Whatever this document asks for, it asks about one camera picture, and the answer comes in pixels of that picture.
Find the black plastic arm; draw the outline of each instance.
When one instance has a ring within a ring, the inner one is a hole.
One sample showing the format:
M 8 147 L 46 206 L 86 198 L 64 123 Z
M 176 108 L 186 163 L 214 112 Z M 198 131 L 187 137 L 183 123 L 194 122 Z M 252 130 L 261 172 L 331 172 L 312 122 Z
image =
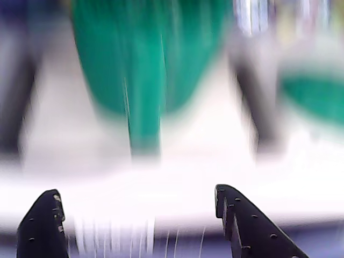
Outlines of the black plastic arm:
M 237 189 L 218 184 L 215 192 L 216 217 L 223 220 L 233 258 L 308 258 Z
M 59 192 L 45 191 L 18 227 L 17 258 L 68 258 L 64 220 Z

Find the blurry background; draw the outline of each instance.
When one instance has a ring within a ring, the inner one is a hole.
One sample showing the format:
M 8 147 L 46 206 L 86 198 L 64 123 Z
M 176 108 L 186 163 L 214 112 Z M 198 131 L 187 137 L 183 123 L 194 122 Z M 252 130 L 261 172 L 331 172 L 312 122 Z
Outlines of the blurry background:
M 339 257 L 341 1 L 47 3 L 0 5 L 0 254 L 57 188 L 75 246 L 90 221 L 129 235 L 154 221 L 159 256 L 230 256 L 226 183 L 310 257 Z

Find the green object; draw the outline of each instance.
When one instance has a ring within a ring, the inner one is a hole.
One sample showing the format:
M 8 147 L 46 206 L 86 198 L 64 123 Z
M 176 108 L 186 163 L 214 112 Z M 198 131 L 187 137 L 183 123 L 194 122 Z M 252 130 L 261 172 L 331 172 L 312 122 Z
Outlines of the green object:
M 126 115 L 133 151 L 158 150 L 160 118 L 182 107 L 221 45 L 230 0 L 73 0 L 96 102 Z
M 283 93 L 307 113 L 344 126 L 344 78 L 324 71 L 288 73 L 281 77 Z

